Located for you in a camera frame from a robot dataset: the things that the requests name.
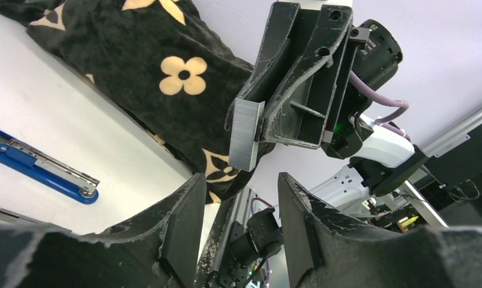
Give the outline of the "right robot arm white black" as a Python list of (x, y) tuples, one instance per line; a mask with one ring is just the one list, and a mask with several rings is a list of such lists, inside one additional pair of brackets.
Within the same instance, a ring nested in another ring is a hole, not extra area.
[(230, 105), (229, 163), (246, 172), (259, 147), (321, 149), (346, 159), (316, 194), (340, 209), (393, 193), (426, 161), (392, 125), (408, 110), (378, 89), (403, 60), (400, 44), (376, 20), (353, 24), (350, 1), (277, 1), (255, 67)]

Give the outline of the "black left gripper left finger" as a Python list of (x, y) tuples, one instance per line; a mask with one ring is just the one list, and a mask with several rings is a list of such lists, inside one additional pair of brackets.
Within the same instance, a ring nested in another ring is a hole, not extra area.
[(104, 232), (0, 226), (0, 287), (193, 287), (205, 209), (197, 173)]

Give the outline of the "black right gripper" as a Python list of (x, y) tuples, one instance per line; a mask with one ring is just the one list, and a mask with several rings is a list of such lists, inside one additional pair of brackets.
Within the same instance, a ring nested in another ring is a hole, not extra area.
[(339, 112), (353, 18), (353, 9), (344, 5), (309, 10), (297, 2), (273, 3), (255, 66), (229, 106), (224, 128), (235, 127), (241, 100), (264, 104), (261, 141), (308, 149), (322, 145), (327, 156), (345, 159), (373, 133), (360, 119), (373, 102), (396, 108), (376, 124), (402, 115), (402, 100), (376, 95), (376, 90), (396, 74), (403, 52), (391, 32), (373, 19), (359, 26), (369, 30), (369, 38), (352, 66), (357, 82), (365, 86), (349, 79)]

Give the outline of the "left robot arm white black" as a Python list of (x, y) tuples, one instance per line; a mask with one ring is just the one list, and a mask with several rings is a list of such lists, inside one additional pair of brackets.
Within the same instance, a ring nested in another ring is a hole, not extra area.
[(0, 226), (0, 287), (240, 287), (256, 260), (281, 249), (291, 287), (482, 287), (482, 227), (397, 233), (351, 217), (291, 175), (271, 208), (234, 223), (214, 261), (198, 262), (205, 178), (99, 234), (50, 225)]

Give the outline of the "blue stapler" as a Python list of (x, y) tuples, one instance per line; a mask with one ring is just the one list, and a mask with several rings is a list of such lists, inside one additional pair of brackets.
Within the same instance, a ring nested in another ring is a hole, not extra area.
[(0, 163), (86, 205), (99, 198), (99, 180), (0, 130)]

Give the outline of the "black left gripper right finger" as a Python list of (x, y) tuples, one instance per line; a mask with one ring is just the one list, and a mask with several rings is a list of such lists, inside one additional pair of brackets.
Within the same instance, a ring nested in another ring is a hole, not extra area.
[(345, 214), (286, 172), (278, 194), (291, 287), (482, 287), (482, 226), (392, 232)]

